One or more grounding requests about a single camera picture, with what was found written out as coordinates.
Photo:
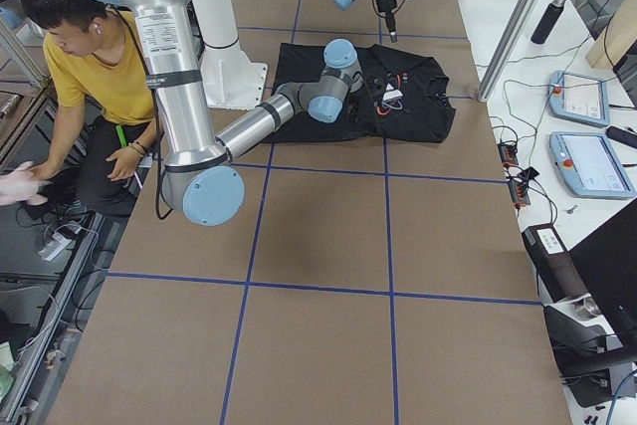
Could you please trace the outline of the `black graphic t-shirt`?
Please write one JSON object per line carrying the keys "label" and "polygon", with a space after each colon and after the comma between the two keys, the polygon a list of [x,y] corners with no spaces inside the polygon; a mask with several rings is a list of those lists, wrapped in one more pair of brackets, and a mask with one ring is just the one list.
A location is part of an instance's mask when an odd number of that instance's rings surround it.
{"label": "black graphic t-shirt", "polygon": [[449,78],[433,57],[374,44],[358,47],[364,86],[350,94],[332,123],[305,111],[265,143],[350,141],[365,136],[440,143],[452,127],[455,109],[447,97]]}

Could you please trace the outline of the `blue tape line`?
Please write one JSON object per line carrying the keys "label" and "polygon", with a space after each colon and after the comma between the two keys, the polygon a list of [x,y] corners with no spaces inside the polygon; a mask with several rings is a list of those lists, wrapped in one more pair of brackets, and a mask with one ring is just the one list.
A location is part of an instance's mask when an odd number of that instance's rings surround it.
{"label": "blue tape line", "polygon": [[399,395],[399,371],[398,371],[398,348],[397,348],[397,326],[396,326],[396,304],[395,304],[395,280],[393,264],[393,237],[391,220],[391,192],[389,179],[389,159],[388,143],[382,140],[383,146],[383,180],[385,196],[385,222],[386,222],[386,246],[387,246],[387,284],[388,303],[390,321],[390,345],[391,345],[391,372],[392,372],[392,395],[393,395],[393,419],[394,424],[400,422],[400,395]]}

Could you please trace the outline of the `black water bottle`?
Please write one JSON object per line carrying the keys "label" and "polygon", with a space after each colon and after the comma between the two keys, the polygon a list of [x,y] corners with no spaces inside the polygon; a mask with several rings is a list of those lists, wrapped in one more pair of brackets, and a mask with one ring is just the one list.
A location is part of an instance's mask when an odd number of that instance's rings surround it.
{"label": "black water bottle", "polygon": [[531,42],[542,45],[561,16],[566,0],[552,0],[545,8],[541,18],[531,34]]}

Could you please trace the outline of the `red relay board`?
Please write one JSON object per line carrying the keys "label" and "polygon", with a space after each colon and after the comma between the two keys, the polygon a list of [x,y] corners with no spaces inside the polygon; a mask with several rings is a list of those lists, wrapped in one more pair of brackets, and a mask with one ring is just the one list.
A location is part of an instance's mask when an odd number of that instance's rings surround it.
{"label": "red relay board", "polygon": [[517,147],[512,143],[500,142],[497,144],[499,156],[503,167],[518,166]]}

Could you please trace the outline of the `upper teach pendant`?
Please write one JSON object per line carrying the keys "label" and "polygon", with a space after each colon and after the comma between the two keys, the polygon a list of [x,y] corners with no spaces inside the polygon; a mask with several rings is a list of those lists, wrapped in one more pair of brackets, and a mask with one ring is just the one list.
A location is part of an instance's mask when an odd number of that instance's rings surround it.
{"label": "upper teach pendant", "polygon": [[551,113],[596,127],[610,124],[606,83],[598,78],[568,71],[554,71],[548,82]]}

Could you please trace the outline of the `teach pendant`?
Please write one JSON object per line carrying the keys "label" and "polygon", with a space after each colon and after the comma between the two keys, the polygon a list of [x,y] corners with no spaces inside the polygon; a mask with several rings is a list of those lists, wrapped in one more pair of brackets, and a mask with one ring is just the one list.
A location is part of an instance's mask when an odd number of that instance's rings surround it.
{"label": "teach pendant", "polygon": [[596,127],[610,124],[606,83],[598,78],[568,71],[554,71],[548,82],[551,113]]}
{"label": "teach pendant", "polygon": [[548,147],[559,176],[579,198],[632,199],[636,188],[601,133],[554,131]]}

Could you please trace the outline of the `lower teach pendant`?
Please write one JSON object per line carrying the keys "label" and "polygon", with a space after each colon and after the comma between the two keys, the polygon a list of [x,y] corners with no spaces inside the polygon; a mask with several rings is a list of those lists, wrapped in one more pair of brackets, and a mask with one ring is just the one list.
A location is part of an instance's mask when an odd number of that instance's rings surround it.
{"label": "lower teach pendant", "polygon": [[636,188],[601,133],[554,131],[548,147],[559,176],[579,198],[632,199]]}

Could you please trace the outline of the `brown paper table cover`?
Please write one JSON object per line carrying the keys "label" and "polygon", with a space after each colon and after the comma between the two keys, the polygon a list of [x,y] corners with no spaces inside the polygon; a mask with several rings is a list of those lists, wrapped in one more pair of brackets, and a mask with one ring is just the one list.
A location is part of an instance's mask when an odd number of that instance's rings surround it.
{"label": "brown paper table cover", "polygon": [[[409,0],[440,144],[387,140],[395,292],[538,301],[457,0]],[[260,145],[238,214],[154,214],[148,178],[108,272],[388,290],[379,138]],[[400,424],[566,424],[542,307],[395,298]],[[388,297],[108,277],[51,424],[394,424]]]}

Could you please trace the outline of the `black label printer box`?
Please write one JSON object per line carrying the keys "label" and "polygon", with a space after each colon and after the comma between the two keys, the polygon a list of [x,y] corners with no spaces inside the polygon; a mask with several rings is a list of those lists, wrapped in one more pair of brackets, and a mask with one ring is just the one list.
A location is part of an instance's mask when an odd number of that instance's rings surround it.
{"label": "black label printer box", "polygon": [[543,304],[589,293],[552,224],[528,226],[522,231],[522,239],[535,269],[537,292]]}

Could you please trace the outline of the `person in yellow shirt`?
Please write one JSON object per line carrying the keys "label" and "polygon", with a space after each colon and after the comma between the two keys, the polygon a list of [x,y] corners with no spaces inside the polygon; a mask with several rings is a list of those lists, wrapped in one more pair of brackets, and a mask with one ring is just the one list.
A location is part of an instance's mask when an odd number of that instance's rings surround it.
{"label": "person in yellow shirt", "polygon": [[40,181],[61,171],[85,124],[85,100],[93,98],[102,113],[92,124],[77,196],[86,208],[125,221],[136,202],[127,183],[157,134],[134,16],[96,0],[21,2],[46,32],[43,52],[59,104],[48,158],[28,171]]}

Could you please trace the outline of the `black monitor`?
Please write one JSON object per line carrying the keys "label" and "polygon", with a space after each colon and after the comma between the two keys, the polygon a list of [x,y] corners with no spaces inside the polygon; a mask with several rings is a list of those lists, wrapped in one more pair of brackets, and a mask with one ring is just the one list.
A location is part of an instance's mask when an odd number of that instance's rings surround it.
{"label": "black monitor", "polygon": [[569,251],[587,290],[625,343],[636,340],[636,225],[631,201]]}

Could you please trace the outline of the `blue tape line crosswise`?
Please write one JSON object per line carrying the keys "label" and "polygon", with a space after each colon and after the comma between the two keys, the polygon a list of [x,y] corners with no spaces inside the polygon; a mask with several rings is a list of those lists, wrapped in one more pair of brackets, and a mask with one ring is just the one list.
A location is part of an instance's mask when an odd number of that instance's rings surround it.
{"label": "blue tape line crosswise", "polygon": [[294,284],[255,282],[255,281],[245,281],[245,280],[239,281],[239,280],[227,280],[227,279],[216,279],[216,278],[152,275],[152,274],[126,273],[126,272],[109,272],[107,273],[107,276],[112,278],[120,278],[120,279],[167,281],[167,282],[181,282],[181,283],[200,283],[200,284],[214,284],[214,285],[223,285],[223,286],[236,286],[236,287],[261,288],[261,289],[310,291],[310,292],[347,294],[347,295],[357,295],[357,296],[378,296],[378,297],[388,297],[388,298],[394,298],[394,299],[404,298],[404,299],[418,299],[418,300],[432,300],[432,301],[446,301],[446,302],[462,302],[462,303],[472,303],[472,304],[495,304],[495,305],[531,306],[531,307],[542,306],[541,302],[531,301],[531,300],[437,295],[437,294],[395,292],[395,291],[392,292],[388,290],[386,291],[386,290],[370,290],[370,289],[341,288],[341,287],[328,287],[328,286],[294,285]]}

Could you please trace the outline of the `white power strip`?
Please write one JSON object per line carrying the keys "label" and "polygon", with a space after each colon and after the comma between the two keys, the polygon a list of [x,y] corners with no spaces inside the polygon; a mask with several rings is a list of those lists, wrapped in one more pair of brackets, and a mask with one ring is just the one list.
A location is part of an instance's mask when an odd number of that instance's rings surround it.
{"label": "white power strip", "polygon": [[56,232],[41,248],[39,256],[43,261],[52,262],[69,246],[71,242],[72,240],[70,238]]}

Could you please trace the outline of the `aluminium frame post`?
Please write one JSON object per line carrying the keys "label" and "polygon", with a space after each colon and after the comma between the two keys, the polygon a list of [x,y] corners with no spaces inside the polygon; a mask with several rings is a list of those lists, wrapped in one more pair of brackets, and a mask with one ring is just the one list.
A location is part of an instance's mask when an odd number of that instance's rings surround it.
{"label": "aluminium frame post", "polygon": [[536,2],[537,0],[517,1],[477,90],[478,101],[485,103],[489,99]]}

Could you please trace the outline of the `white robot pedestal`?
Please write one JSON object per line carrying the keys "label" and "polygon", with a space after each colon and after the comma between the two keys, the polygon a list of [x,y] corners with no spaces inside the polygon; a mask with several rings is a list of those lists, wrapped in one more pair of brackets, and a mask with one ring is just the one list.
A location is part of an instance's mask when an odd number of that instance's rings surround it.
{"label": "white robot pedestal", "polygon": [[192,0],[204,51],[200,70],[207,104],[247,110],[262,98],[268,66],[243,51],[231,0]]}

